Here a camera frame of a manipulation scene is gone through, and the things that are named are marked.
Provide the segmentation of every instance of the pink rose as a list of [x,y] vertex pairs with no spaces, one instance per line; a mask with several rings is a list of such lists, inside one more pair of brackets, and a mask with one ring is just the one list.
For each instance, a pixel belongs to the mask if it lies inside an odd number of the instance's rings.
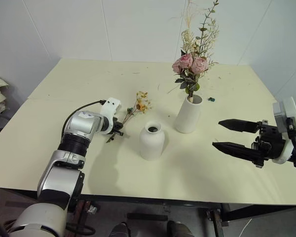
[[180,61],[179,59],[177,61],[174,62],[174,64],[172,65],[173,71],[177,74],[180,74],[181,72],[181,67],[180,67]]
[[181,56],[179,59],[181,68],[190,68],[193,63],[193,58],[190,53]]
[[195,74],[200,74],[203,71],[206,71],[208,69],[207,59],[202,57],[195,57],[191,69],[192,72],[194,72]]

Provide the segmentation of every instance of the small white vase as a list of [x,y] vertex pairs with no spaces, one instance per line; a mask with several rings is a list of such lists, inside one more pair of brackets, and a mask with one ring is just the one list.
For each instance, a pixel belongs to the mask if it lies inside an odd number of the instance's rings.
[[165,135],[161,124],[149,121],[140,132],[140,154],[147,160],[158,159],[163,150]]
[[196,125],[201,112],[202,98],[193,95],[193,103],[185,98],[179,114],[174,122],[174,127],[181,133],[191,133],[196,129]]

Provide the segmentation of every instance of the metal frame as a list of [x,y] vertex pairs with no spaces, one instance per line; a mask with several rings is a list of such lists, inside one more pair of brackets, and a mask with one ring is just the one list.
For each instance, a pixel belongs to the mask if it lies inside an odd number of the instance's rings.
[[[37,199],[36,191],[5,189],[10,192],[18,193],[32,199]],[[250,205],[244,208],[230,211],[229,205],[226,203],[217,202],[202,202],[202,201],[185,201],[174,199],[158,199],[145,197],[117,197],[104,195],[80,195],[80,200],[85,201],[119,201],[119,202],[135,202],[145,204],[158,205],[180,205],[194,206],[203,209],[208,209],[207,217],[213,221],[216,237],[223,237],[223,226],[228,226],[228,222],[248,219],[252,217],[269,215],[274,212],[289,211],[296,209],[296,205]]]

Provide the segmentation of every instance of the robotic arm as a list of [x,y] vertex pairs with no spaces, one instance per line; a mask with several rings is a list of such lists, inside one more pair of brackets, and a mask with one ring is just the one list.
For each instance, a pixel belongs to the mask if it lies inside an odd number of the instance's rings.
[[83,186],[80,171],[95,133],[123,135],[123,124],[114,118],[120,101],[103,101],[100,113],[77,111],[65,125],[64,134],[37,187],[39,203],[23,211],[2,237],[62,237],[68,209],[75,207]]
[[292,97],[273,104],[277,126],[270,126],[266,120],[251,122],[227,119],[219,124],[234,131],[256,133],[259,136],[251,148],[231,142],[213,142],[223,153],[251,161],[262,168],[265,160],[283,164],[291,161],[296,167],[296,105]]

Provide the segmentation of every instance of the white tabletop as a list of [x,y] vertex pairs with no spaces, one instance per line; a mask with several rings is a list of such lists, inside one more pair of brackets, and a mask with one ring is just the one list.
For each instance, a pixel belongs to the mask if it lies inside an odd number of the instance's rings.
[[[217,65],[200,82],[204,98],[197,130],[181,134],[173,122],[185,93],[173,83],[168,63],[130,63],[62,59],[0,133],[0,187],[35,190],[64,120],[75,108],[115,97],[124,118],[138,90],[147,91],[153,109],[126,124],[125,137],[108,144],[96,134],[86,155],[83,194],[231,203],[296,204],[296,168],[266,161],[262,169],[225,155],[212,142],[250,147],[257,134],[230,131],[224,119],[275,125],[273,96],[249,66]],[[215,102],[207,101],[214,97]],[[100,105],[87,108],[100,111]],[[159,160],[138,152],[140,130],[158,120],[166,132]]]

